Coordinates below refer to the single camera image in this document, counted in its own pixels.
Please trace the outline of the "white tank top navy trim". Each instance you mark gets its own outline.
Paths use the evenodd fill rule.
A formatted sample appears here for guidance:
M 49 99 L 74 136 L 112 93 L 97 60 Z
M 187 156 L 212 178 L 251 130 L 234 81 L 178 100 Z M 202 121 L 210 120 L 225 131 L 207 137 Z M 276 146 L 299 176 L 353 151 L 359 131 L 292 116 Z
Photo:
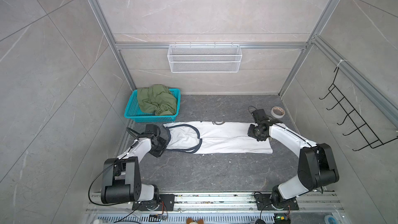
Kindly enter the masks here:
M 273 150 L 266 141 L 248 136 L 250 123 L 211 121 L 172 122 L 163 125 L 169 136 L 167 150 L 190 154 L 263 153 Z

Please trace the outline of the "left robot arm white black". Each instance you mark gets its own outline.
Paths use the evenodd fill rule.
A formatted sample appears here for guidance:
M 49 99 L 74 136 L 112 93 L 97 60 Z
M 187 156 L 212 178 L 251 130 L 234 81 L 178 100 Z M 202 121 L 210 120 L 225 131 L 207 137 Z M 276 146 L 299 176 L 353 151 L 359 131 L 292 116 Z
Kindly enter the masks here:
M 160 157 L 167 147 L 167 140 L 160 136 L 160 127 L 146 125 L 139 134 L 126 129 L 134 138 L 133 144 L 116 158 L 107 159 L 102 173 L 101 202 L 106 205 L 138 202 L 156 207 L 160 204 L 157 186 L 142 183 L 140 162 L 146 154 Z

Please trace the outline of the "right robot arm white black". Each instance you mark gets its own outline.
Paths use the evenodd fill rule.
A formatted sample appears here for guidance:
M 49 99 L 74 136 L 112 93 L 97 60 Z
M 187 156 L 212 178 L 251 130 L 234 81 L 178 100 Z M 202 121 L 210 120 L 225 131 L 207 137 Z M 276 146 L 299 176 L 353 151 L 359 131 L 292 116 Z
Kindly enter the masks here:
M 270 204 L 275 209 L 282 209 L 298 196 L 339 181 L 334 154 L 328 144 L 304 138 L 280 120 L 270 118 L 263 109 L 250 113 L 255 123 L 248 129 L 249 137 L 258 142 L 276 139 L 298 157 L 297 175 L 272 190 Z

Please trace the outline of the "green tank top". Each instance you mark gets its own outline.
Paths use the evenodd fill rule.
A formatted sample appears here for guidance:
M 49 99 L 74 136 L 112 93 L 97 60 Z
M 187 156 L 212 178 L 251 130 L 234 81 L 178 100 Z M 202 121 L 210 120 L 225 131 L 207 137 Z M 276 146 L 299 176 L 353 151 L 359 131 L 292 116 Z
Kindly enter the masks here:
M 168 87 L 153 85 L 149 88 L 137 90 L 137 100 L 140 110 L 147 114 L 157 116 L 175 115 L 177 112 L 177 99 Z

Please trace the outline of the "roll of white tape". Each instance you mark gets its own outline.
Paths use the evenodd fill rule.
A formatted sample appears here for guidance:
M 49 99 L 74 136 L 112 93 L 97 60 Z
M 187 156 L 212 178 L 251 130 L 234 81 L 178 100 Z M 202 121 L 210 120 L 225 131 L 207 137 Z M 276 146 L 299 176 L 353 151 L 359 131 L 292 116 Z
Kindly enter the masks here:
M 271 114 L 274 118 L 281 119 L 285 116 L 286 112 L 283 108 L 275 106 L 271 109 Z

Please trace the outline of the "teal plastic basket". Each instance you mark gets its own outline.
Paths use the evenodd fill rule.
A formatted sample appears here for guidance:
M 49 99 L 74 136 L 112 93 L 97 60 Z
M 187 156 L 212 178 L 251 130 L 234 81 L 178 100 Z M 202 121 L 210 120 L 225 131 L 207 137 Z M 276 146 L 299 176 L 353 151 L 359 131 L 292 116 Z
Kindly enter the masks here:
M 170 92 L 177 100 L 175 115 L 155 115 L 142 112 L 137 100 L 137 90 L 134 90 L 125 108 L 124 117 L 135 122 L 174 122 L 180 109 L 181 91 L 177 88 L 170 88 Z

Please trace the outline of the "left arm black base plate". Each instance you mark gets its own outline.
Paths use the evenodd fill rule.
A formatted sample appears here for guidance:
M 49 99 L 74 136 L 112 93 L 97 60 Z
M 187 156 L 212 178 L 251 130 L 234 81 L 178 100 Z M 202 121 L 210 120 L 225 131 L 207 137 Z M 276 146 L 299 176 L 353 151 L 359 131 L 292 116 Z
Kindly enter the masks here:
M 134 202 L 133 211 L 172 211 L 175 204 L 174 194 L 155 194 L 149 201 Z

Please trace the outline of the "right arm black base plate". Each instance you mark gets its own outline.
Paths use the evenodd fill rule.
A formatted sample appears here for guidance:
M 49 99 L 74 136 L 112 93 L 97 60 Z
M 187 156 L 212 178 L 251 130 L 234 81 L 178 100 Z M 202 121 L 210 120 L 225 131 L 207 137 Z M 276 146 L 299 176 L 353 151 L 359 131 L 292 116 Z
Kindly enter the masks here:
M 259 211 L 298 211 L 299 206 L 296 198 L 284 199 L 279 196 L 278 193 L 272 192 L 271 194 L 263 194 L 261 192 L 255 192 L 253 194 L 257 208 Z

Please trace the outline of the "aluminium front rail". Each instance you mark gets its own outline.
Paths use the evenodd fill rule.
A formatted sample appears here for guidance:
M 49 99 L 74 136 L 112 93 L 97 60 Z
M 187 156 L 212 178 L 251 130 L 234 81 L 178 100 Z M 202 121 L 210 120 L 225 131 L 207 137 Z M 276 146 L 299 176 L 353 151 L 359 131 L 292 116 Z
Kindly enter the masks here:
M 296 198 L 298 211 L 259 211 L 253 192 L 165 192 L 175 195 L 172 211 L 137 211 L 140 214 L 198 213 L 337 213 L 345 210 L 333 191 L 310 192 Z

